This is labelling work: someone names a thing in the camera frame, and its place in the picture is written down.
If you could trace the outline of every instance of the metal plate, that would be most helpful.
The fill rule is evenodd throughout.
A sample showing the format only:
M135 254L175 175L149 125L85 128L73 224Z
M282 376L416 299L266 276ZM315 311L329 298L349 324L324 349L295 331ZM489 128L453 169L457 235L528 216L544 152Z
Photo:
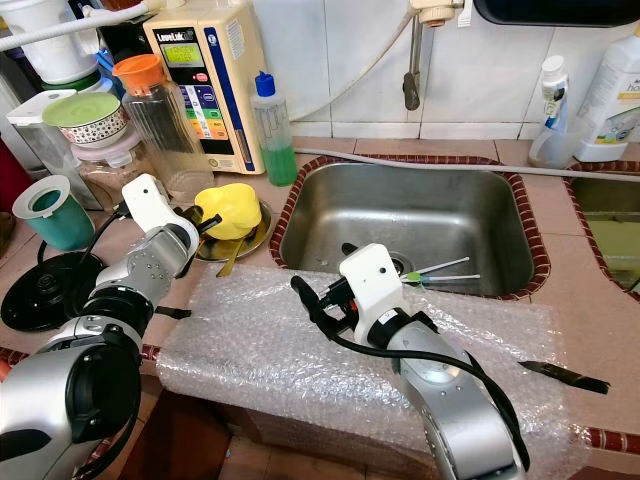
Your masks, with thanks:
M273 233L276 222L273 218L271 208L260 201L260 212L262 220L255 228L255 233L249 234L244 240L244 245L240 249L238 258L245 257L268 240ZM198 248L196 259L205 262L226 262L233 253L237 240L218 240L216 238L208 238Z

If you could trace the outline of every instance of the sink drain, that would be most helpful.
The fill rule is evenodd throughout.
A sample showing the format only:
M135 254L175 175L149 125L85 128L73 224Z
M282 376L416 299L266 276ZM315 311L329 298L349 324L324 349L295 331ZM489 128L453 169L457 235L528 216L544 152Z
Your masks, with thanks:
M407 257L398 252L389 252L389 256L398 275L413 272L413 263Z

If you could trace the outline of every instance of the faucet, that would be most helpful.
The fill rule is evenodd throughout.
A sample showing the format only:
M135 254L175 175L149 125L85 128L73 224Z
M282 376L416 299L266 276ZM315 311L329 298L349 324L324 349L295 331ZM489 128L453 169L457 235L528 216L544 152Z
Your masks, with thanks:
M466 0L468 6L473 0ZM420 106L420 54L422 50L423 26L426 24L430 36L429 61L433 49L433 27L440 27L447 20L455 16L456 8L463 8L465 0L409 0L411 8L416 10L411 29L411 52L409 55L409 71L405 73L402 82L404 105L409 111L417 110Z

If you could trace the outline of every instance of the second sink basin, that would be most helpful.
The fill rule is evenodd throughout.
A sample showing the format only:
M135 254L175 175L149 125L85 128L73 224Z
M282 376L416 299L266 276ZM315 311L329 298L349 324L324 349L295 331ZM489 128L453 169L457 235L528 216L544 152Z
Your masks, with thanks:
M571 189L610 275L640 291L640 184L577 178Z
M500 296L527 286L533 260L509 183L490 172L336 163L309 173L280 243L289 268L337 272L343 243L385 245L399 273L471 257L430 285Z

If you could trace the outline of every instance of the toothbrush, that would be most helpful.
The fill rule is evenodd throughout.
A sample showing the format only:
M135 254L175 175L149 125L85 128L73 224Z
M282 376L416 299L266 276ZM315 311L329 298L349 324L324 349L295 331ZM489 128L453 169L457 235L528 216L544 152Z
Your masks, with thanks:
M450 280L470 280L481 278L479 274L475 275L452 275L448 277L429 277L422 276L417 272L411 272L407 278L402 278L402 283L434 283L434 282L448 282Z
M422 273L434 272L436 270L441 270L443 268L450 267L451 265L457 265L458 263L468 262L469 260L470 260L470 257L464 257L464 258L459 258L458 260L452 260L450 262L441 263L440 265L434 265L433 267L427 267L421 270L416 270L415 272L409 272L405 275L402 275L400 277L400 280L407 279L409 275L411 275L412 273L422 274Z

